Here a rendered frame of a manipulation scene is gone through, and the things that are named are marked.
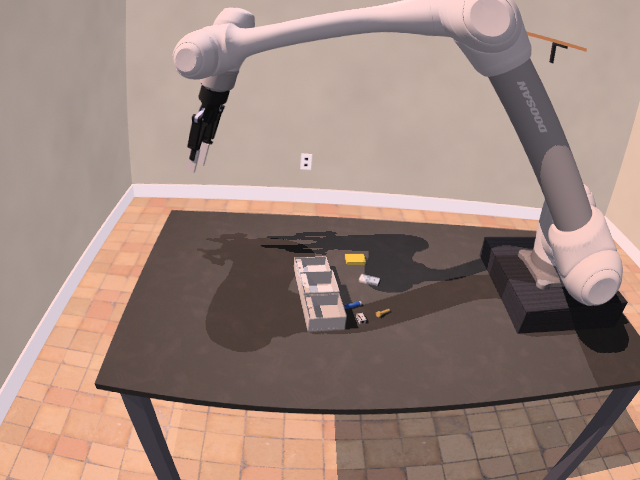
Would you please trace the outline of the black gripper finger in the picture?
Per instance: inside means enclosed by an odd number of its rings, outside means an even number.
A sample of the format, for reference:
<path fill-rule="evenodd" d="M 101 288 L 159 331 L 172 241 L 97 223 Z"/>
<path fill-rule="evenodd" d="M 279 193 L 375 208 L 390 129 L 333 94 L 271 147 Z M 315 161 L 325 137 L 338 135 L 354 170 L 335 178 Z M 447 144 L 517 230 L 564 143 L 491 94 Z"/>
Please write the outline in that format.
<path fill-rule="evenodd" d="M 201 147 L 206 128 L 207 126 L 210 125 L 211 119 L 215 113 L 214 110 L 211 110 L 208 120 L 207 122 L 205 122 L 202 119 L 204 109 L 205 108 L 202 108 L 197 115 L 196 114 L 192 115 L 192 125 L 191 125 L 188 145 L 187 145 L 187 147 L 190 148 L 190 151 L 189 151 L 189 156 L 188 156 L 187 165 L 186 165 L 186 170 L 191 172 L 196 171 L 196 166 L 197 166 L 199 153 L 200 153 L 199 149 Z M 203 121 L 203 125 L 202 125 L 202 121 Z"/>
<path fill-rule="evenodd" d="M 211 120 L 210 125 L 207 126 L 207 128 L 206 128 L 206 131 L 205 131 L 205 134 L 204 134 L 204 137 L 203 137 L 203 141 L 202 141 L 201 147 L 199 149 L 200 150 L 199 160 L 197 162 L 197 164 L 199 164 L 201 166 L 205 165 L 205 161 L 206 161 L 209 145 L 213 143 L 213 141 L 211 141 L 211 139 L 214 139 L 214 137 L 215 137 L 215 134 L 216 134 L 216 131 L 217 131 L 217 127 L 218 127 L 218 124 L 219 124 L 219 121 L 220 121 L 220 118 L 221 118 L 221 115 L 222 115 L 222 112 L 223 112 L 224 108 L 225 108 L 225 106 L 221 105 L 220 108 L 216 108 L 215 109 L 214 117 Z"/>

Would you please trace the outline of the white domino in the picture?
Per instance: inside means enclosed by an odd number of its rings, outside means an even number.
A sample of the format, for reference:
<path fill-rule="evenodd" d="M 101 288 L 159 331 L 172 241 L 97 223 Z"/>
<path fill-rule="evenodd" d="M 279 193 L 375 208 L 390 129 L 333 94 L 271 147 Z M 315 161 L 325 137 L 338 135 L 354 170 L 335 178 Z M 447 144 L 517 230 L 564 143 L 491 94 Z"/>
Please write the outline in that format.
<path fill-rule="evenodd" d="M 362 283 L 367 283 L 367 284 L 371 284 L 371 285 L 375 285 L 378 286 L 380 281 L 380 278 L 375 278 L 375 277 L 371 277 L 371 276 L 367 276 L 367 275 L 361 275 L 359 282 Z"/>

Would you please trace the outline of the yellow block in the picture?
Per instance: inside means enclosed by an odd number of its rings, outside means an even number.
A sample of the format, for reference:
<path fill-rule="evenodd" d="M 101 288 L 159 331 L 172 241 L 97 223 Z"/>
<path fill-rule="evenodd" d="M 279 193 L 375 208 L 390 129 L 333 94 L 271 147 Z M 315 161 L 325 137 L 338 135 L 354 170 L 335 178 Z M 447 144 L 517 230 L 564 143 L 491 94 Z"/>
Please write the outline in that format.
<path fill-rule="evenodd" d="M 363 254 L 345 254 L 347 265 L 365 265 L 366 261 Z"/>

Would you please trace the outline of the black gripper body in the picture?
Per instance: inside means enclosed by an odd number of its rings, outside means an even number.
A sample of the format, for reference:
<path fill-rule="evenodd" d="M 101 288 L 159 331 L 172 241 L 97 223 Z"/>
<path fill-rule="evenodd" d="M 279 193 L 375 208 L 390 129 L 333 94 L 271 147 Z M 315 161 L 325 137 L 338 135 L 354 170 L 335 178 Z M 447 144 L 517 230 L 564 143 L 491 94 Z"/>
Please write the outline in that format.
<path fill-rule="evenodd" d="M 202 102 L 199 112 L 202 108 L 205 108 L 202 116 L 203 121 L 207 122 L 211 110 L 215 111 L 216 108 L 220 108 L 221 105 L 227 102 L 229 92 L 230 90 L 225 92 L 211 91 L 201 86 L 198 98 Z"/>

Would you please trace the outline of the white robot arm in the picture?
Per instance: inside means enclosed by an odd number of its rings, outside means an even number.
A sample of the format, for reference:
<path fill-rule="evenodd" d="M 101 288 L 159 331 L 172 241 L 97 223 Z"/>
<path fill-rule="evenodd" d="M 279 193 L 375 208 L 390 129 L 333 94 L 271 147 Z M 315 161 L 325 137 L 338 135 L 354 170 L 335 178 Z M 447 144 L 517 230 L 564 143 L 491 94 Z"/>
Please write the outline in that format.
<path fill-rule="evenodd" d="M 514 0 L 403 0 L 256 28 L 252 13 L 225 8 L 213 26 L 183 37 L 173 57 L 181 76 L 225 92 L 234 88 L 251 55 L 376 32 L 451 37 L 489 78 L 545 197 L 534 248 L 520 250 L 518 257 L 539 289 L 565 286 L 587 306 L 612 299 L 621 286 L 622 260 L 530 59 L 531 43 Z"/>

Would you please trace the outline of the white three-compartment bin rack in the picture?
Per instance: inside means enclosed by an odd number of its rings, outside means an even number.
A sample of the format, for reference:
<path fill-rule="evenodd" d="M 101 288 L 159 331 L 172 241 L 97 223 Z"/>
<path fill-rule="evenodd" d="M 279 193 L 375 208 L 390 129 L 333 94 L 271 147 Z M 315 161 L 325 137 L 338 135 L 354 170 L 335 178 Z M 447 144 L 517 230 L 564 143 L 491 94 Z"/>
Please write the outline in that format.
<path fill-rule="evenodd" d="M 327 258 L 294 257 L 294 271 L 308 332 L 345 330 L 346 314 Z"/>

